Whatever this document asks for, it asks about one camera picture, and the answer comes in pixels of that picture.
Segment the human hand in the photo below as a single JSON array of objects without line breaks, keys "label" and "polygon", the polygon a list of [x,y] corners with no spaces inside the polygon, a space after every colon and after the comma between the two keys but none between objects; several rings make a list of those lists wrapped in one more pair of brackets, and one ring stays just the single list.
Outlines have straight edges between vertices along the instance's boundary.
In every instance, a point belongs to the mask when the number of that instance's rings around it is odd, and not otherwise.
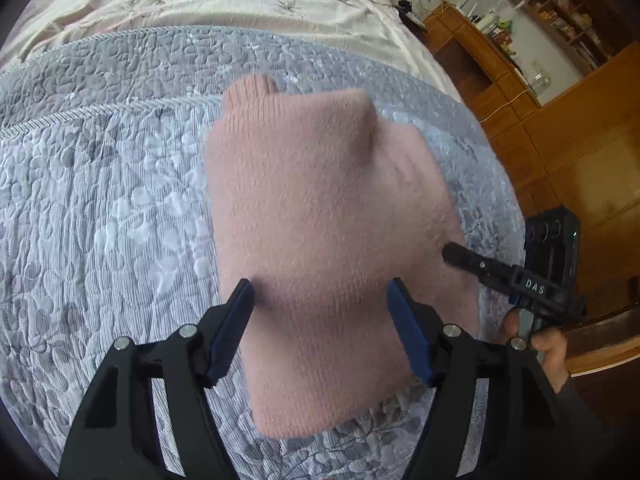
[{"label": "human hand", "polygon": [[[518,335],[519,308],[512,308],[502,320],[498,332],[498,342],[506,343]],[[566,337],[556,327],[545,328],[531,337],[531,346],[539,352],[544,352],[542,370],[551,383],[555,393],[558,393],[569,378],[569,372],[564,365],[566,358]]]}]

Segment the pink sweater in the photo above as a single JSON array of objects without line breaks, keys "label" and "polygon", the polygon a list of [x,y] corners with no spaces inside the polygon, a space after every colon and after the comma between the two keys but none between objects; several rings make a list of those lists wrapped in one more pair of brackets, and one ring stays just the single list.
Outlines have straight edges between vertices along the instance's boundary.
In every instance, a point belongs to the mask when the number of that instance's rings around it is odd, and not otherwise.
[{"label": "pink sweater", "polygon": [[247,76],[225,93],[205,165],[222,297],[240,278],[257,291],[241,355],[262,434],[327,430],[412,379],[386,310],[394,277],[477,331],[477,282],[440,255],[463,243],[440,167],[363,90],[295,96]]}]

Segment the quilted bedspread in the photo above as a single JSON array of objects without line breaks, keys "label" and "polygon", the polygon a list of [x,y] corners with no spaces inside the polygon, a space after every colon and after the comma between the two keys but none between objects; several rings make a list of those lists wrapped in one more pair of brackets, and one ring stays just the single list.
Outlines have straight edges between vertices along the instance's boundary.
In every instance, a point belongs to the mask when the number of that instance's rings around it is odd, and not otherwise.
[{"label": "quilted bedspread", "polygon": [[[66,434],[120,335],[166,338],[222,303],[202,169],[204,135],[231,81],[267,72],[281,91],[364,88],[415,124],[450,185],[467,244],[511,264],[524,222],[463,105],[379,62],[267,32],[169,27],[93,36],[0,76],[0,393],[57,471]],[[481,335],[508,305],[481,287]],[[330,431],[270,440],[252,425],[236,358],[209,405],[241,478],[400,478],[433,392],[419,383]],[[162,450],[181,472],[162,383]],[[473,469],[479,381],[461,472]]]}]

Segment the silver screw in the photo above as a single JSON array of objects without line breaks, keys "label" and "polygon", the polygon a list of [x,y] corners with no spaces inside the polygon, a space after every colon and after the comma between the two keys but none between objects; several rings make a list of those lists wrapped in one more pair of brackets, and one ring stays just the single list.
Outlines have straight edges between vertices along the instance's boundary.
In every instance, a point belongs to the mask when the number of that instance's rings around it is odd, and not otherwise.
[{"label": "silver screw", "polygon": [[462,330],[460,330],[460,327],[454,324],[445,325],[442,331],[447,337],[458,337],[460,334],[462,334]]},{"label": "silver screw", "polygon": [[119,337],[116,339],[116,341],[113,342],[113,347],[116,350],[124,350],[127,346],[129,346],[130,342],[131,339],[129,339],[128,337]]},{"label": "silver screw", "polygon": [[198,327],[195,325],[182,325],[178,333],[185,339],[193,337],[196,335],[198,331]]},{"label": "silver screw", "polygon": [[513,346],[516,350],[524,350],[527,347],[527,343],[521,337],[514,337],[511,340],[511,346]]}]

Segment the bookshelf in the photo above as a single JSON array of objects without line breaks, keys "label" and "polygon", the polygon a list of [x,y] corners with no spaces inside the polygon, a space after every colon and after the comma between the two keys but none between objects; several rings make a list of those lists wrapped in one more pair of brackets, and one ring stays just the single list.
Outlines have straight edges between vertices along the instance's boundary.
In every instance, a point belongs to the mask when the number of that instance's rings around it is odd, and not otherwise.
[{"label": "bookshelf", "polygon": [[[511,0],[514,5],[522,0]],[[522,12],[587,76],[632,42],[611,0],[525,0]]]}]

